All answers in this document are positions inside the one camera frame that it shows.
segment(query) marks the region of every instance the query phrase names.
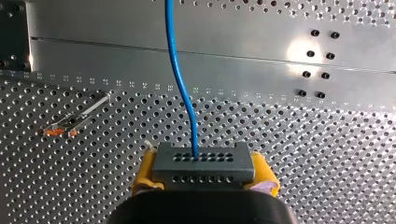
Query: perforated metal sheet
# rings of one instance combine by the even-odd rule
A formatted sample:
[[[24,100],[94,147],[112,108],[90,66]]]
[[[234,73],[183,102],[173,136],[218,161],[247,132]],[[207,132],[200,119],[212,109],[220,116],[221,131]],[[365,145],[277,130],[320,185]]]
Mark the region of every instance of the perforated metal sheet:
[[[115,93],[114,103],[95,112],[95,123],[75,139],[35,135],[53,116],[90,104],[91,91],[2,78],[1,205],[7,223],[103,223],[130,195],[145,139],[189,144],[180,98],[143,91]],[[280,199],[300,221],[394,223],[392,114],[194,102],[201,146],[246,141],[264,153],[282,183]]]
[[[177,43],[201,146],[245,141],[264,153],[280,199],[303,223],[395,223],[394,5],[179,1]],[[0,71],[0,218],[104,223],[130,195],[144,140],[189,145],[163,1],[32,0],[28,10],[38,72]],[[321,57],[306,57],[309,49]],[[328,51],[334,60],[323,59]],[[35,135],[98,90],[112,91],[113,104],[84,133]]]

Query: aluminum panel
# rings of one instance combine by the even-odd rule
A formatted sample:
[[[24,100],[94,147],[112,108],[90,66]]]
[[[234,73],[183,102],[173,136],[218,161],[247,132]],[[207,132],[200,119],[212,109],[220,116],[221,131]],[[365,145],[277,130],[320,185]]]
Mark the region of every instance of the aluminum panel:
[[[104,223],[131,193],[145,140],[189,144],[179,97],[130,89],[114,92],[113,103],[96,110],[95,123],[77,138],[36,136],[53,116],[93,103],[98,87],[88,79],[75,83],[86,89],[1,77],[4,223]],[[194,102],[200,145],[242,141],[264,153],[281,181],[280,199],[302,223],[396,221],[393,114],[216,95]]]
[[[46,78],[57,84],[66,77],[73,85],[79,84],[78,79],[91,81],[93,86],[107,91],[130,88],[178,94],[164,50],[32,41],[32,51],[34,67],[43,74],[30,75],[33,80]],[[216,95],[220,100],[229,97],[252,103],[323,105],[345,110],[396,109],[396,76],[392,73],[194,53],[181,53],[179,58],[194,98]],[[304,71],[309,71],[311,77],[303,77]],[[322,73],[330,74],[330,78],[322,78]],[[298,90],[306,91],[306,97],[298,96]],[[325,99],[316,96],[319,91],[326,94]]]
[[[394,1],[245,2],[180,0],[175,15],[178,49],[396,70]],[[32,1],[30,19],[34,37],[166,49],[163,1]],[[313,29],[320,36],[311,36]],[[333,31],[341,34],[339,39],[330,38]],[[306,56],[309,50],[315,57]],[[329,52],[334,60],[326,59]]]

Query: blue cable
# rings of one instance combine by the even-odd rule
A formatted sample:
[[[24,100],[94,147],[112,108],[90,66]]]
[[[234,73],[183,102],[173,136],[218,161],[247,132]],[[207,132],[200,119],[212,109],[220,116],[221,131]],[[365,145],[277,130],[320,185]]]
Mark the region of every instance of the blue cable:
[[[181,75],[180,67],[178,65],[177,58],[177,46],[175,38],[175,28],[174,28],[174,0],[166,0],[165,2],[165,17],[166,17],[166,37],[168,39],[169,57],[171,59],[172,68],[174,71],[175,79],[177,82],[178,89],[180,90],[181,98],[186,106],[187,113],[189,114],[190,124],[191,124],[191,149],[192,156],[198,156],[198,129],[197,121],[195,118],[194,108],[190,101],[189,93],[184,84],[183,76]]]

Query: yellow handle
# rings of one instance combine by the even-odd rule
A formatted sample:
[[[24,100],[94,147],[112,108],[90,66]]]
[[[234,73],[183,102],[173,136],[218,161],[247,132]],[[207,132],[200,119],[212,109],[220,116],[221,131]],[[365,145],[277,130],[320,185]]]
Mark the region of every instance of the yellow handle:
[[[276,183],[276,187],[271,189],[272,196],[276,197],[280,190],[280,182],[277,180],[265,157],[260,152],[252,152],[251,159],[253,160],[255,170],[254,180],[252,183],[246,184],[244,188],[250,189],[262,182],[271,181]]]

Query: metal bracket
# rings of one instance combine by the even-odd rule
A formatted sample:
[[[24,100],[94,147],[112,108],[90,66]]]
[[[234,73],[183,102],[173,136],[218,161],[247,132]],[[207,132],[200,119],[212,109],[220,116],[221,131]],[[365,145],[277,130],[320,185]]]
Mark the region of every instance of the metal bracket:
[[[160,143],[152,177],[164,183],[165,189],[241,189],[253,180],[254,166],[245,143],[200,147],[198,158],[185,147]]]
[[[26,4],[0,1],[0,69],[31,72]]]

